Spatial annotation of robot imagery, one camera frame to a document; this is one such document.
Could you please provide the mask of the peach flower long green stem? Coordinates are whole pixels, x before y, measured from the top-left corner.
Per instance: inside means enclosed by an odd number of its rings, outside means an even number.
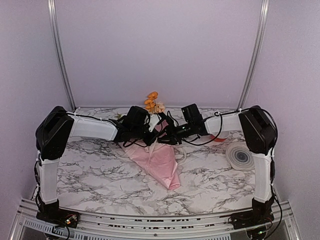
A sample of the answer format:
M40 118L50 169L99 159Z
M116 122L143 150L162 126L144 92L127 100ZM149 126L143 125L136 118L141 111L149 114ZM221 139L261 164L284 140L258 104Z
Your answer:
M154 112L155 113L157 113L157 114L158 113L164 113L165 109L166 109L166 107L165 107L163 102L156 102L155 103L155 108L154 108Z

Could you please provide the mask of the aluminium front rail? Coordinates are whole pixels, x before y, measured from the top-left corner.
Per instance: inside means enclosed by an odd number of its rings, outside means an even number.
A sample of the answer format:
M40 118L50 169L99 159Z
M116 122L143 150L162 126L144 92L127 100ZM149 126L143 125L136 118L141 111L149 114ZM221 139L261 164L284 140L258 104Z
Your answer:
M201 215L134 216L78 210L76 226L63 227L37 218L34 201L22 199L10 240L299 240L301 235L288 201L274 204L258 225L233 215L246 209Z

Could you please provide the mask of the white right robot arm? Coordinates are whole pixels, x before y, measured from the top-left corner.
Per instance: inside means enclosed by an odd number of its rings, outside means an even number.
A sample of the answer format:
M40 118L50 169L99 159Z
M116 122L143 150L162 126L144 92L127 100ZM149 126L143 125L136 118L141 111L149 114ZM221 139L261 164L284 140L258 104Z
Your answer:
M254 162L254 202L272 204L275 177L273 153L278 140L278 128L271 114L258 105L226 113L215 112L206 118L202 117L196 104L183 107L182 112L186 123L176 126L173 119L167 117L167 126L158 143L177 145L193 135L213 135L217 138L222 132L241 131Z

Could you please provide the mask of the aluminium frame right post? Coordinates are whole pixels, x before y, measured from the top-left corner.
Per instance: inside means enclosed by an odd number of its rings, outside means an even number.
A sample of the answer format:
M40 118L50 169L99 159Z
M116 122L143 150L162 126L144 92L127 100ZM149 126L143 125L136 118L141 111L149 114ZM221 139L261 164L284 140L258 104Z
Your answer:
M239 102L237 104L238 110L244 109L246 100L247 100L249 92L250 92L250 87L251 87L253 79L254 79L256 65L257 65L258 58L259 58L259 55L260 55L260 52L261 52L262 46L263 46L269 8L270 8L270 1L269 0L262 0L260 14L259 14L259 20L258 20L258 25L257 25L257 31L256 31L256 37L255 37L255 42L254 42L253 50L252 50L252 55L251 55L249 67L247 70L247 74L245 77L244 85L242 88L242 92L241 92L241 95L239 98Z

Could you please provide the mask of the cream ribbon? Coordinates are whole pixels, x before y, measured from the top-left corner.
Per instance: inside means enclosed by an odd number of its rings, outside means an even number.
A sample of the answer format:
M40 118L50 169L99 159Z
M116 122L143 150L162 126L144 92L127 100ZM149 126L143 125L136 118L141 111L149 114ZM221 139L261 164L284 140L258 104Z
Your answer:
M148 148L147 170L161 174L173 174L177 167L177 155L182 155L182 161L187 158L187 153L182 147L154 142Z

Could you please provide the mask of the aluminium frame left post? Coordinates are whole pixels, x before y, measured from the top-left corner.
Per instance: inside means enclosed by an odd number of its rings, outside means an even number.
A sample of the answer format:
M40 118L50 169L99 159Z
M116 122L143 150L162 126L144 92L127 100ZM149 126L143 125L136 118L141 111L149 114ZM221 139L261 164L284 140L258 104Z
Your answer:
M63 48L62 48L61 38L59 33L59 25L58 25L55 0L48 0L47 6L48 6L50 26L51 26L52 35L53 35L53 43L54 43L57 61L58 61L58 65L59 65L59 69L62 77L62 82L64 85L64 89L66 92L70 109L74 111L77 108L77 106L75 103L74 95L72 93L72 88L71 88L71 84L70 84L70 80L69 80L69 76L67 73L67 68L64 60Z

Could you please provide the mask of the aluminium frame post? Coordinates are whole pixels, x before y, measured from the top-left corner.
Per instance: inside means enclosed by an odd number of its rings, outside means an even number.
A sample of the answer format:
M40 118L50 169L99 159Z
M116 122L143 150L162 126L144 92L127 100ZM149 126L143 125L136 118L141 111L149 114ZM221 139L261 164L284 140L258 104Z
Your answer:
M257 65L258 58L259 58L259 55L260 55L260 52L261 52L262 46L263 46L269 8L270 8L270 1L269 0L262 0L260 14L259 14L259 20L258 20L258 25L257 25L257 31L256 31L256 37L255 37L255 42L254 42L253 50L252 50L252 55L251 55L249 67L247 70L247 74L245 77L244 85L242 88L242 92L241 92L241 95L239 98L239 102L237 104L238 110L244 109L246 100L247 100L249 92L250 92L250 87L251 87L253 79L254 79L256 65Z
M64 89L66 92L70 109L74 111L77 108L77 106L75 103L74 95L72 93L72 88L71 88L71 84L70 84L70 80L69 80L69 76L67 73L67 68L64 60L63 48L62 48L61 38L59 33L59 25L58 25L55 0L48 0L47 6L48 6L50 26L51 26L52 35L53 35L53 43L54 43L57 61L58 61L58 65L59 65L59 69L62 77L62 82L64 85Z

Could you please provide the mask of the orange flower stem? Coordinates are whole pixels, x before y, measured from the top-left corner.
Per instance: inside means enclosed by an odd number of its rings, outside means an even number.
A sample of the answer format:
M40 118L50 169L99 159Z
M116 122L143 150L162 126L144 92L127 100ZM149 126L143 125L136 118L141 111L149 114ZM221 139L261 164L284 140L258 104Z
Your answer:
M155 114L155 113L159 112L159 107L158 107L158 104L156 102L157 98L158 98L158 92L153 91L147 96L147 99L144 101L145 109L149 113Z

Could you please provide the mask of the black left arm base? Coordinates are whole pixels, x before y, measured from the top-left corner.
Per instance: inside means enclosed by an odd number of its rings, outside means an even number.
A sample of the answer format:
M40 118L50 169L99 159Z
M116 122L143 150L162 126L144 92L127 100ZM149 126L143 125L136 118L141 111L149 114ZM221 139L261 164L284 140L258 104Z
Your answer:
M67 226L70 228L77 227L80 213L77 211L60 208L59 200L50 204L40 202L37 205L37 219L52 224L58 224L59 226Z

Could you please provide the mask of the orange bowl white inside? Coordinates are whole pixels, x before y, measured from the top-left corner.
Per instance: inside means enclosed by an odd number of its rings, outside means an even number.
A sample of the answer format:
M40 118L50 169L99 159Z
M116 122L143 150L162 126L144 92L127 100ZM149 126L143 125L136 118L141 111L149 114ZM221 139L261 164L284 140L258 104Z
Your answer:
M222 131L220 134L218 133L211 134L210 137L213 139L214 142L222 143L228 139L230 134L231 133L229 131Z

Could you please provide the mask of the grey swirl ceramic plate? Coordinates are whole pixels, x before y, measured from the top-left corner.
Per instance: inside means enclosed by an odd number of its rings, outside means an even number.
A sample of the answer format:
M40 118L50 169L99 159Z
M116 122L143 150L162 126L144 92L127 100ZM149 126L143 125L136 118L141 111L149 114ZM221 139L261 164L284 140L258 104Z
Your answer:
M245 142L232 142L225 151L225 156L231 167L238 171L251 171L254 160Z

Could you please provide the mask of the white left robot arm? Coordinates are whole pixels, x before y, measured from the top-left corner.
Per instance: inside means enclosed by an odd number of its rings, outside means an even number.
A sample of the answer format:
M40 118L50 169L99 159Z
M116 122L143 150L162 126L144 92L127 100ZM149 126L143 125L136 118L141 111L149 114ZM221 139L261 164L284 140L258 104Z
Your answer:
M101 139L129 145L142 141L150 146L159 135L156 126L165 117L163 112L150 114L139 106L132 106L119 119L76 114L62 106L54 107L35 132L38 156L36 203L39 211L53 223L63 219L57 195L57 176L60 158L70 138Z

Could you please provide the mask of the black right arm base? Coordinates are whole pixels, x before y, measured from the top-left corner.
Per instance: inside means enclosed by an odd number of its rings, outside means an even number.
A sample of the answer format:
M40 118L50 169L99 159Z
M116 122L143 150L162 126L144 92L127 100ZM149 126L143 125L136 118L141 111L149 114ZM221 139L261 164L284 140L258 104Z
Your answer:
M235 230L272 222L275 219L272 213L274 201L273 196L266 202L260 202L253 198L251 210L231 214L228 222L233 225Z

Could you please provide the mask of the pink wrapping paper sheet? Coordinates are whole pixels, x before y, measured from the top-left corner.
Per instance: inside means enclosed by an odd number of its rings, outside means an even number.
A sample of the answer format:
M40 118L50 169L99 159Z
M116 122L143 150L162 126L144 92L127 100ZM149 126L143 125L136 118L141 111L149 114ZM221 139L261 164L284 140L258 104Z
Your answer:
M177 172L178 163L171 145L155 141L146 147L138 144L124 147L122 143L120 147L124 151L125 158L136 163L168 190L175 190L181 186Z

